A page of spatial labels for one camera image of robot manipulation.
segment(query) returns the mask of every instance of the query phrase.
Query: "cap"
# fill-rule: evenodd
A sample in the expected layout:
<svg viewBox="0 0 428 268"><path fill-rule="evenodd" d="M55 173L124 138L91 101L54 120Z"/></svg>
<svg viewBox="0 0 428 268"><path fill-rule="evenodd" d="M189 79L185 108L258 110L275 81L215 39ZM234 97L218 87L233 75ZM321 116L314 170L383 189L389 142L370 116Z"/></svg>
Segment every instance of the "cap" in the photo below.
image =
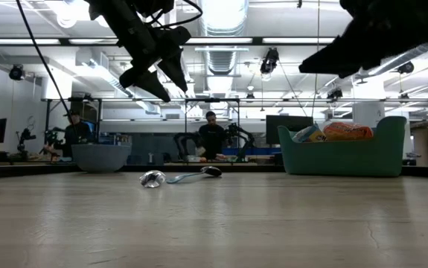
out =
<svg viewBox="0 0 428 268"><path fill-rule="evenodd" d="M70 115L80 115L80 112L70 109L70 113L69 114Z"/></svg>

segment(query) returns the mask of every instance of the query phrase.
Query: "ductwork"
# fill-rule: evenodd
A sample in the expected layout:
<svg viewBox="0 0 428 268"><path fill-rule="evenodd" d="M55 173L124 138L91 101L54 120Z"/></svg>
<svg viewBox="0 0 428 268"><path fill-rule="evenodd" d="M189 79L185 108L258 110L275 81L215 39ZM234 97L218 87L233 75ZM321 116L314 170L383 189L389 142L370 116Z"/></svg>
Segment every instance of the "ductwork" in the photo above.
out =
<svg viewBox="0 0 428 268"><path fill-rule="evenodd" d="M109 58L99 48L82 48L76 54L77 65L88 65L93 68L93 71L98 72L98 76L102 77L109 85L120 92L123 92L127 98L155 98L154 95L147 93L144 90L125 89L119 83L119 74L109 70ZM161 107L144 101L136 102L144 109L148 115L158 115L161 113Z"/></svg>
<svg viewBox="0 0 428 268"><path fill-rule="evenodd" d="M393 69L399 68L403 64L419 57L428 52L428 45L419 45L417 48L413 48L406 53L400 55L399 57L394 58L393 60L388 61L385 64L377 67L376 69L370 71L364 78L377 76L391 71Z"/></svg>
<svg viewBox="0 0 428 268"><path fill-rule="evenodd" d="M364 71L364 73L360 74L360 77L362 79L366 79L368 77L375 77L381 74L385 74L388 71L394 70L396 68L399 68L403 64L422 56L423 54L428 52L428 45L419 45L417 48L413 48L409 51L407 51L404 54L401 54L399 56L396 56L392 58L390 61L382 64L381 66L371 70L371 71ZM338 77L332 79L328 83L325 84L321 89L318 90L318 92L329 92L330 90L334 90L341 86L344 82L350 81L350 77L346 77L344 79L339 79Z"/></svg>
<svg viewBox="0 0 428 268"><path fill-rule="evenodd" d="M200 19L203 36L242 36L249 0L199 0L204 14ZM237 62L237 52L207 51L205 53L207 74L231 74ZM210 91L228 93L232 77L208 77Z"/></svg>

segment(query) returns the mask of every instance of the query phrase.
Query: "orange bag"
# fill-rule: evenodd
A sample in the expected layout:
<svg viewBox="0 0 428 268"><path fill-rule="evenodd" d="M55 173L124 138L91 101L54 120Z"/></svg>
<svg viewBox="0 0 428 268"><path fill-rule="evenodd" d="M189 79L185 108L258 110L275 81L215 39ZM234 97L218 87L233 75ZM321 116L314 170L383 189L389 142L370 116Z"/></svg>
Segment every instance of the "orange bag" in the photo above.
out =
<svg viewBox="0 0 428 268"><path fill-rule="evenodd" d="M372 138L372 130L360 124L334 122L323 129L327 141L351 141Z"/></svg>

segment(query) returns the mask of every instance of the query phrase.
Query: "gray bowl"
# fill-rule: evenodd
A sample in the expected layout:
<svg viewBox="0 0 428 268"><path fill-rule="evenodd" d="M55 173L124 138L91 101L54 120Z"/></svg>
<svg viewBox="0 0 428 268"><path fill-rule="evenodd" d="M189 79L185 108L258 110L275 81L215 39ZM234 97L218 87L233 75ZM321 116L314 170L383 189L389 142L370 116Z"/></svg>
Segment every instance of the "gray bowl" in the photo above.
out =
<svg viewBox="0 0 428 268"><path fill-rule="evenodd" d="M106 144L72 145L73 161L79 168L90 173L115 172L126 164L131 146Z"/></svg>

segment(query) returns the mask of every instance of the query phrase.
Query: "television screen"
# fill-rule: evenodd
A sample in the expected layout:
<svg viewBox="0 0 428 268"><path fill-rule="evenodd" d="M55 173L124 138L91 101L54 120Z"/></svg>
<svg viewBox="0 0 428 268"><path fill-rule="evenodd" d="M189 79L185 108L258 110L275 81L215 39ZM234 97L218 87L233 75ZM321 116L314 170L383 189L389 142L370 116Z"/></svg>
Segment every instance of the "television screen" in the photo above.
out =
<svg viewBox="0 0 428 268"><path fill-rule="evenodd" d="M298 132L305 127L313 126L313 118L306 116L267 115L266 116L266 142L267 144L280 144L278 126L285 126L290 131Z"/></svg>

